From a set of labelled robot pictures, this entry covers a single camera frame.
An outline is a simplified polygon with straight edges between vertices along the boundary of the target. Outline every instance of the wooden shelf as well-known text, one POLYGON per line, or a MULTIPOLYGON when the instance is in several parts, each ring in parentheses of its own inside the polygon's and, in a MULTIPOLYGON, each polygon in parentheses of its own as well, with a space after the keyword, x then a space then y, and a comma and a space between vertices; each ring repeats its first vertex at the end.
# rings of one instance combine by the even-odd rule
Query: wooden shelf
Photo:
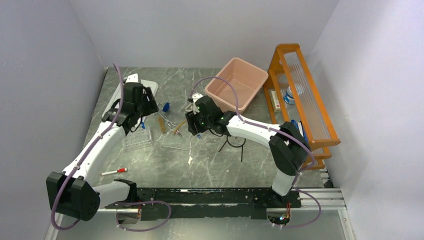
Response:
POLYGON ((284 121, 302 122, 313 156, 318 161, 312 169, 325 168, 323 160, 332 156, 328 147, 339 144, 340 139, 298 44, 279 44, 275 48, 263 90, 272 123, 277 124, 270 97, 271 90, 275 90, 284 121), (283 100, 288 87, 295 104, 283 100))

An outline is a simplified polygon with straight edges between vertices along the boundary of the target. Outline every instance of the gray marble surface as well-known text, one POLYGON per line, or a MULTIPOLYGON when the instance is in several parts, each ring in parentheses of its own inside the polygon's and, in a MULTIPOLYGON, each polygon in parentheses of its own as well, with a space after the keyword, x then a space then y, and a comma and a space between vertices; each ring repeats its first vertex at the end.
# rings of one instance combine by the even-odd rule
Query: gray marble surface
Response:
MULTIPOLYGON (((170 112, 166 116, 175 125, 185 120, 184 107, 193 83, 203 77, 214 76, 218 68, 162 68, 162 67, 122 67, 123 76, 137 73, 140 79, 154 81, 159 84, 155 95, 157 103, 170 103, 170 112)), ((196 88, 196 92, 204 94, 205 80, 196 88)), ((86 143, 96 132, 110 97, 119 84, 118 75, 109 68, 101 92, 95 106, 86 143)), ((247 118, 270 123, 265 95, 262 90, 255 96, 243 113, 247 118)), ((162 134, 158 123, 158 114, 146 118, 145 125, 151 129, 154 143, 151 146, 127 150, 125 142, 119 144, 105 161, 101 171, 114 171, 128 168, 128 172, 100 177, 98 184, 107 184, 116 178, 128 179, 137 183, 138 187, 165 188, 208 188, 208 187, 270 187, 274 181, 277 168, 271 152, 264 146, 246 141, 243 162, 241 149, 226 145, 225 137, 217 137, 209 132, 202 134, 203 142, 181 127, 182 137, 170 131, 162 134)), ((143 138, 142 129, 133 134, 143 138)), ((242 139, 230 138, 237 144, 242 139)), ((299 187, 323 187, 319 170, 305 172, 298 184, 299 187)))

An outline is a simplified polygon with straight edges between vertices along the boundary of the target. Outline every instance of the wall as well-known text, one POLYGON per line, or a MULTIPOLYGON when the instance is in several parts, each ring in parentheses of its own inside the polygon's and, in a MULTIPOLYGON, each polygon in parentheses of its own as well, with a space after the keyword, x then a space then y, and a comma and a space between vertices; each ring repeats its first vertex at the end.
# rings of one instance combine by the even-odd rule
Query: wall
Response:
POLYGON ((423 13, 419 0, 341 0, 308 61, 359 240, 424 239, 423 13))
POLYGON ((0 3, 0 232, 44 239, 46 178, 87 133, 104 70, 68 1, 0 3))
POLYGON ((268 68, 277 44, 311 52, 339 0, 71 0, 106 66, 268 68))

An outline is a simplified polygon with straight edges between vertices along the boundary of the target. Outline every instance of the table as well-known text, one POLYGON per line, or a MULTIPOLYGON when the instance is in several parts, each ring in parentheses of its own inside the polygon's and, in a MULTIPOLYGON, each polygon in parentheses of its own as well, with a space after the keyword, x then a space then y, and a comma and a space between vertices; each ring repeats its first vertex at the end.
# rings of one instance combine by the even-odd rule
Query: table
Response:
MULTIPOLYGON (((219 68, 174 67, 121 68, 124 77, 137 73, 140 79, 159 84, 155 96, 156 102, 170 103, 170 112, 166 115, 176 125, 185 120, 184 107, 193 83, 203 77, 215 76, 219 70, 219 68)), ((205 94, 204 89, 208 82, 209 80, 205 80, 199 84, 195 92, 205 94)), ((96 132, 103 112, 118 84, 115 69, 109 68, 95 106, 86 144, 96 132)), ((265 96, 261 91, 254 97, 243 115, 253 120, 271 123, 265 96)), ((138 187, 225 188, 270 187, 274 181, 277 168, 272 154, 269 149, 258 143, 246 141, 241 162, 240 148, 226 145, 221 152, 218 152, 226 140, 225 137, 205 132, 202 134, 203 144, 198 138, 191 136, 186 124, 180 129, 182 137, 174 136, 171 132, 162 134, 157 113, 148 116, 145 125, 152 131, 153 146, 126 150, 124 143, 117 145, 104 162, 101 171, 128 168, 128 172, 99 176, 97 184, 108 184, 116 178, 123 178, 137 183, 138 187)), ((242 139, 231 137, 230 141, 237 144, 242 139)), ((297 185, 301 188, 322 188, 320 171, 305 172, 297 185)))

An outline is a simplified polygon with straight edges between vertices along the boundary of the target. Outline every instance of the purple cable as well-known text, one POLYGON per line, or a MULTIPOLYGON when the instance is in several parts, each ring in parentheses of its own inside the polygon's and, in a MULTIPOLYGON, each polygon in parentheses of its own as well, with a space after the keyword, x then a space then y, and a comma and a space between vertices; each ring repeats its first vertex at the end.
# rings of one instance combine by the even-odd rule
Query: purple cable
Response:
MULTIPOLYGON (((231 88, 231 90, 232 90, 232 93, 234 94, 234 97, 235 97, 235 113, 237 114, 237 117, 240 119, 240 121, 242 121, 243 123, 246 123, 246 124, 250 124, 250 125, 252 125, 252 126, 255 126, 255 127, 258 127, 258 128, 262 128, 262 129, 266 129, 266 130, 268 130, 268 127, 267 126, 265 126, 265 125, 262 125, 262 124, 259 124, 259 123, 256 123, 256 122, 251 122, 251 121, 248 121, 248 120, 244 120, 243 118, 242 118, 242 116, 240 115, 240 113, 239 113, 239 100, 238 100, 238 97, 237 97, 237 92, 236 92, 236 90, 234 89, 234 87, 227 81, 227 80, 225 80, 225 79, 223 79, 223 78, 221 78, 221 77, 218 77, 218 76, 207 76, 207 77, 204 77, 204 78, 202 78, 202 79, 200 79, 199 81, 197 81, 194 85, 193 85, 193 88, 191 89, 191 92, 190 92, 190 98, 193 96, 193 93, 194 93, 194 91, 195 91, 195 88, 196 88, 196 86, 200 83, 200 82, 202 82, 202 81, 204 81, 204 80, 207 80, 207 79, 219 79, 219 80, 221 80, 221 81, 223 81, 224 83, 226 83, 230 88, 231 88)), ((296 174, 296 176, 294 177, 294 180, 293 180, 293 182, 291 183, 291 185, 293 186, 293 188, 296 190, 296 191, 298 191, 299 193, 303 193, 303 194, 306 194, 306 195, 308 195, 310 198, 312 198, 315 202, 316 202, 316 204, 318 205, 318 214, 316 215, 316 217, 314 218, 314 219, 312 219, 311 221, 308 221, 308 222, 306 222, 306 223, 303 223, 303 224, 299 224, 299 225, 295 225, 295 226, 283 226, 284 228, 290 228, 290 229, 294 229, 294 228, 301 228, 301 227, 304 227, 304 226, 307 226, 307 225, 309 225, 309 224, 311 224, 311 223, 313 223, 313 222, 315 222, 320 216, 321 216, 321 205, 320 205, 320 203, 318 202, 318 200, 315 198, 315 197, 313 197, 312 195, 310 195, 309 193, 307 193, 307 192, 304 192, 304 191, 302 191, 302 190, 300 190, 300 189, 298 189, 298 188, 296 188, 295 187, 295 183, 296 183, 296 180, 298 179, 298 177, 299 177, 299 175, 302 173, 302 172, 304 172, 304 171, 306 171, 306 170, 308 170, 308 169, 310 169, 310 168, 312 168, 316 163, 317 163, 317 161, 315 160, 315 157, 314 157, 314 155, 312 154, 312 152, 305 146, 305 145, 303 145, 303 143, 301 143, 299 140, 297 140, 296 138, 294 138, 293 136, 291 136, 291 135, 289 135, 289 134, 287 134, 287 133, 285 133, 285 132, 283 132, 283 131, 281 131, 281 130, 279 130, 279 129, 275 129, 275 128, 269 128, 269 130, 271 130, 271 131, 273 131, 273 132, 276 132, 276 133, 279 133, 279 134, 281 134, 281 135, 283 135, 283 136, 285 136, 285 137, 287 137, 287 138, 289 138, 290 140, 292 140, 293 142, 295 142, 296 144, 298 144, 300 147, 302 147, 305 151, 306 151, 306 153, 309 155, 309 157, 310 157, 310 159, 312 160, 312 164, 310 164, 310 165, 308 165, 308 166, 306 166, 306 167, 303 167, 303 168, 301 168, 300 170, 299 170, 299 172, 296 174)))
POLYGON ((165 201, 159 201, 159 200, 153 200, 153 201, 140 201, 140 202, 116 202, 116 204, 131 204, 131 205, 143 205, 143 204, 165 204, 168 207, 168 216, 166 217, 166 219, 159 225, 156 225, 154 227, 151 228, 146 228, 146 229, 132 229, 132 228, 126 228, 123 227, 119 221, 118 221, 118 214, 116 214, 116 226, 124 231, 129 231, 129 232, 147 232, 147 231, 151 231, 151 230, 155 230, 158 229, 160 227, 162 227, 164 224, 166 224, 170 217, 171 217, 171 205, 165 201))
POLYGON ((65 187, 68 184, 69 180, 77 172, 77 170, 80 168, 81 164, 83 164, 84 160, 87 158, 87 156, 89 155, 89 153, 91 152, 91 150, 94 148, 94 146, 100 141, 100 139, 102 139, 102 136, 104 136, 113 127, 113 125, 115 124, 116 120, 118 119, 119 114, 121 113, 122 105, 124 103, 124 80, 122 78, 121 71, 120 71, 119 67, 115 63, 113 64, 113 66, 115 67, 116 72, 118 73, 119 85, 120 85, 120 101, 119 101, 118 111, 116 112, 115 116, 113 117, 113 120, 110 123, 110 125, 103 132, 101 132, 100 135, 98 135, 94 139, 94 141, 87 147, 87 150, 84 152, 84 154, 81 156, 81 158, 79 159, 79 161, 76 163, 76 166, 70 171, 70 173, 68 174, 68 176, 63 181, 62 186, 60 186, 59 192, 57 193, 56 198, 54 199, 53 206, 51 208, 51 214, 50 214, 51 224, 57 230, 68 230, 68 229, 71 229, 71 228, 73 228, 80 221, 79 219, 77 219, 70 226, 66 226, 66 227, 59 226, 56 223, 55 213, 56 213, 56 210, 58 208, 59 199, 61 198, 61 196, 62 196, 62 194, 63 194, 63 192, 65 190, 65 187))

